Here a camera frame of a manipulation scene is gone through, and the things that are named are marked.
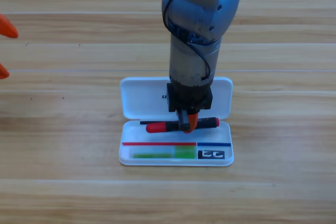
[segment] label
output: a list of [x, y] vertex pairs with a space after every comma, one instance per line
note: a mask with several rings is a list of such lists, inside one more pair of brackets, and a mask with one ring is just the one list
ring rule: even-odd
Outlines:
[[198, 151], [198, 159], [225, 159], [224, 151]]

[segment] blue stripe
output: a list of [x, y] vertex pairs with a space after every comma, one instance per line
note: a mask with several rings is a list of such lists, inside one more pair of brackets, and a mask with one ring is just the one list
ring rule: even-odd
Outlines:
[[222, 147], [231, 147], [231, 143], [197, 143], [197, 146], [222, 146]]

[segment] wooden table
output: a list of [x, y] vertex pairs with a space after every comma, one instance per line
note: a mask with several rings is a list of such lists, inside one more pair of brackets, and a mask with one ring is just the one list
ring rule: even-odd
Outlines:
[[336, 1], [240, 0], [235, 161], [125, 167], [119, 82], [167, 76], [161, 0], [0, 0], [0, 223], [336, 223]]

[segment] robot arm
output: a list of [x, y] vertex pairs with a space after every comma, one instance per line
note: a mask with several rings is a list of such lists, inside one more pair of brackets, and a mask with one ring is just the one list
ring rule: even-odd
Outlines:
[[162, 0], [163, 22], [171, 32], [169, 111], [177, 111], [181, 130], [193, 131], [197, 115], [210, 109], [222, 36], [239, 0]]

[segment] white plastic case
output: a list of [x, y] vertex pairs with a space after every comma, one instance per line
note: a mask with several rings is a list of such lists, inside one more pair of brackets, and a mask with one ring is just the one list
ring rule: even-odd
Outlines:
[[[176, 112], [168, 111], [168, 77], [130, 77], [120, 82], [123, 114], [136, 120], [124, 124], [119, 161], [124, 165], [146, 166], [228, 166], [234, 160], [230, 127], [221, 121], [212, 129], [192, 133], [148, 133], [142, 121], [177, 121]], [[199, 118], [230, 115], [233, 84], [225, 77], [215, 77], [211, 85], [211, 109]]]

